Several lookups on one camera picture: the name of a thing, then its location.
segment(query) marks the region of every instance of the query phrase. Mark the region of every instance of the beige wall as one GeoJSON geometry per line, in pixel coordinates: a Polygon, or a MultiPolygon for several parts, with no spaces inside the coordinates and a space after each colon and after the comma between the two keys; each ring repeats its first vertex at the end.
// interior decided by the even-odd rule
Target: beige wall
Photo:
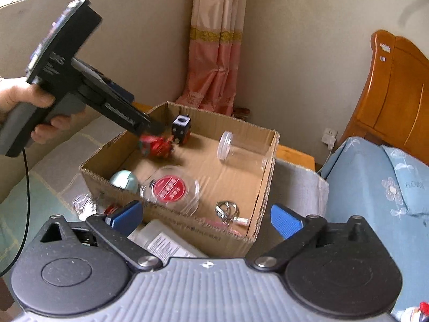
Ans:
{"type": "Polygon", "coordinates": [[[237,104],[280,142],[323,163],[326,127],[343,133],[386,29],[429,56],[429,0],[247,0],[237,104]]]}
{"type": "MultiPolygon", "coordinates": [[[[0,74],[3,77],[25,75],[31,53],[70,1],[24,0],[0,9],[0,74]]],[[[137,101],[156,105],[175,100],[183,90],[186,77],[192,0],[90,1],[103,23],[78,57],[132,92],[137,101]]],[[[54,146],[30,148],[30,164],[54,146]]],[[[22,178],[24,168],[22,158],[0,157],[0,164],[2,200],[22,178]]]]}

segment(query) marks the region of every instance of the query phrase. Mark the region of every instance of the gold curtain trim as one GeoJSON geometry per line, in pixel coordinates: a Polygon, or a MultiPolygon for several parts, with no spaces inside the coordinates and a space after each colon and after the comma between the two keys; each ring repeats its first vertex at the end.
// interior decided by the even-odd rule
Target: gold curtain trim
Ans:
{"type": "Polygon", "coordinates": [[[222,42],[222,43],[231,43],[231,42],[242,42],[243,33],[237,30],[233,31],[222,31],[214,32],[207,30],[200,30],[196,27],[190,28],[190,39],[191,40],[201,40],[206,42],[222,42]]]}

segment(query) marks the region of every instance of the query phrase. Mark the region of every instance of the sticker on headboard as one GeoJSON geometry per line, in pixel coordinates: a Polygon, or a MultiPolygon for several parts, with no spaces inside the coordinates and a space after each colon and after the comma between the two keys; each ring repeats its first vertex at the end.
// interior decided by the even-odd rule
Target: sticker on headboard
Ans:
{"type": "Polygon", "coordinates": [[[380,47],[383,51],[390,53],[390,47],[388,45],[380,44],[380,47]]]}

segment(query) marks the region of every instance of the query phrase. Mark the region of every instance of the metal ring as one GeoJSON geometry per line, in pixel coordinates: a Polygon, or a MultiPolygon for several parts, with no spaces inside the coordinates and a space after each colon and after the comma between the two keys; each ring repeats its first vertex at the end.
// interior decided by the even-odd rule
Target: metal ring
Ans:
{"type": "Polygon", "coordinates": [[[223,221],[232,221],[232,219],[238,215],[238,208],[235,202],[219,201],[216,203],[215,213],[223,221]]]}

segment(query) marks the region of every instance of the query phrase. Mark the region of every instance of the white bottle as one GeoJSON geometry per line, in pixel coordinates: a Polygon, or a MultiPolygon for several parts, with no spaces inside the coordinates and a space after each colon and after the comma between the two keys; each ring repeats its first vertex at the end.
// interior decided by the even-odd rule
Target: white bottle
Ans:
{"type": "Polygon", "coordinates": [[[157,256],[164,265],[171,257],[207,257],[157,219],[146,226],[139,225],[128,239],[157,256]]]}

